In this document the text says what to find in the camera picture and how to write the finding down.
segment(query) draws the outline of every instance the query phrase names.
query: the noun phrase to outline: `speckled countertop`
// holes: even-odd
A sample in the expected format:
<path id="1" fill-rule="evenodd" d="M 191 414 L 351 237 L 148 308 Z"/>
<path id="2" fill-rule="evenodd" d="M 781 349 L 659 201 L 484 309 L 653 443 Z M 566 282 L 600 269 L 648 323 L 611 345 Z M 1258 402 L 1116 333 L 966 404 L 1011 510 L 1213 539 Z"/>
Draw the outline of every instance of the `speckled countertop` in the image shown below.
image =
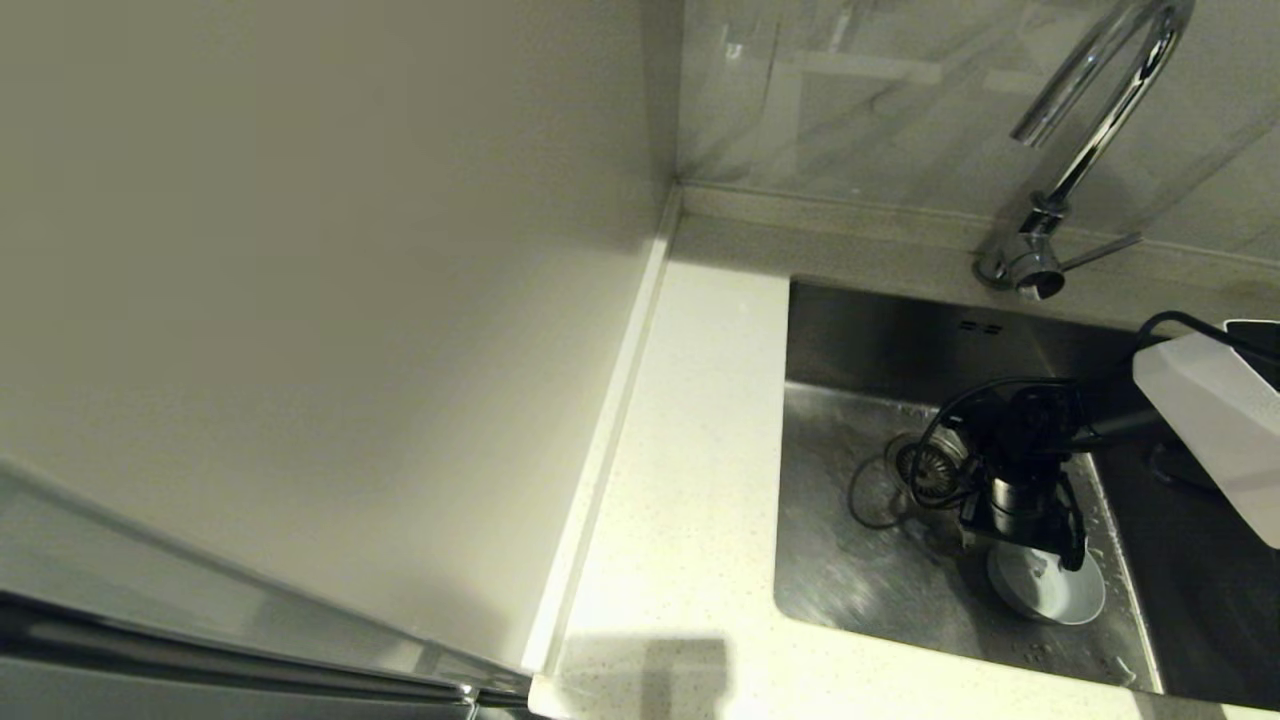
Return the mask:
<path id="1" fill-rule="evenodd" d="M 535 682 L 536 711 L 582 720 L 1280 717 L 945 655 L 777 610 L 788 277 L 1007 306 L 973 281 L 969 259 L 960 249 L 682 220 L 558 662 Z M 1252 275 L 1251 288 L 1257 277 L 1270 284 Z M 1171 306 L 1213 318 L 1276 306 L 1266 292 L 1124 278 L 1080 272 L 1061 302 L 1033 310 L 1126 325 Z"/>

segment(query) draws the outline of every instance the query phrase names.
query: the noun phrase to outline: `faucet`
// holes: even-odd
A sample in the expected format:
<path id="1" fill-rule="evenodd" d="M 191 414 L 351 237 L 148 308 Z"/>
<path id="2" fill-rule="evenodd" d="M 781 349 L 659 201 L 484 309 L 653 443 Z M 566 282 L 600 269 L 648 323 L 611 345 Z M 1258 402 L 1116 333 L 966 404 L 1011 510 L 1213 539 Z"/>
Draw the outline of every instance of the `faucet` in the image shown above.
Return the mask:
<path id="1" fill-rule="evenodd" d="M 1144 26 L 1147 41 L 1126 79 L 1093 124 L 1057 183 L 1032 193 L 1032 211 L 1016 234 L 1001 238 L 974 264 L 978 278 L 991 287 L 1018 290 L 1044 300 L 1065 284 L 1062 273 L 1142 241 L 1138 233 L 1060 263 L 1050 240 L 1070 210 L 1068 200 L 1102 156 L 1120 127 L 1151 88 L 1187 31 L 1196 0 L 1121 0 L 1080 40 L 1062 67 L 1041 91 L 1011 133 L 1014 140 L 1039 147 L 1080 99 L 1098 72 Z"/>

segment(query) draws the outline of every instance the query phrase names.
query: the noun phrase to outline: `kitchen sink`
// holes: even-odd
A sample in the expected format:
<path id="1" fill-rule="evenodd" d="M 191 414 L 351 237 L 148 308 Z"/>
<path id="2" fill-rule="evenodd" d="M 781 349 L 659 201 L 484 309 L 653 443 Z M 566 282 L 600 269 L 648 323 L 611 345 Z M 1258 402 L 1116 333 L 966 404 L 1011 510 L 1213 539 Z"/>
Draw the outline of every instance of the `kitchen sink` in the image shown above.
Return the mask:
<path id="1" fill-rule="evenodd" d="M 1149 448 L 1066 471 L 1106 584 L 1101 615 L 1015 612 L 993 541 L 899 491 L 884 450 L 1007 375 L 1101 372 L 1133 333 L 791 284 L 774 600 L 805 623 L 1135 691 L 1280 708 L 1280 560 L 1213 491 L 1157 480 Z"/>

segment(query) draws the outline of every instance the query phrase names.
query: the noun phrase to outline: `backsplash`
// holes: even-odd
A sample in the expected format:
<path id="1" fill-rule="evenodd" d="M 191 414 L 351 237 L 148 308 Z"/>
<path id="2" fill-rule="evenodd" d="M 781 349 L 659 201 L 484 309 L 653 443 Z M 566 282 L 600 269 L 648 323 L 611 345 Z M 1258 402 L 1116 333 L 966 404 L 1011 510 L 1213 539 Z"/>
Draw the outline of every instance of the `backsplash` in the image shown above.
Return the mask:
<path id="1" fill-rule="evenodd" d="M 1137 46 L 1036 150 L 1009 138 L 1112 0 L 687 0 L 685 179 L 1021 217 Z M 1275 0 L 1202 0 L 1069 227 L 1280 261 Z"/>

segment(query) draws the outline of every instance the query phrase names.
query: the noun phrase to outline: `white wall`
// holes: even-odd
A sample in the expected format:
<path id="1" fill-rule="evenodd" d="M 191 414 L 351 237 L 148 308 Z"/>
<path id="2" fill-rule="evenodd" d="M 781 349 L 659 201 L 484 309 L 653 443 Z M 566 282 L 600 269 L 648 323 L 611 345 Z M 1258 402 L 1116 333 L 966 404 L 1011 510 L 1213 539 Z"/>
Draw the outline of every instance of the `white wall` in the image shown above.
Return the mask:
<path id="1" fill-rule="evenodd" d="M 690 0 L 681 174 L 1020 219 L 1132 53 L 1043 149 L 1009 132 L 1115 1 Z M 1276 27 L 1274 0 L 1202 0 L 1070 227 L 1280 261 Z"/>
<path id="2" fill-rule="evenodd" d="M 673 169 L 680 17 L 5 3 L 0 451 L 518 662 Z"/>

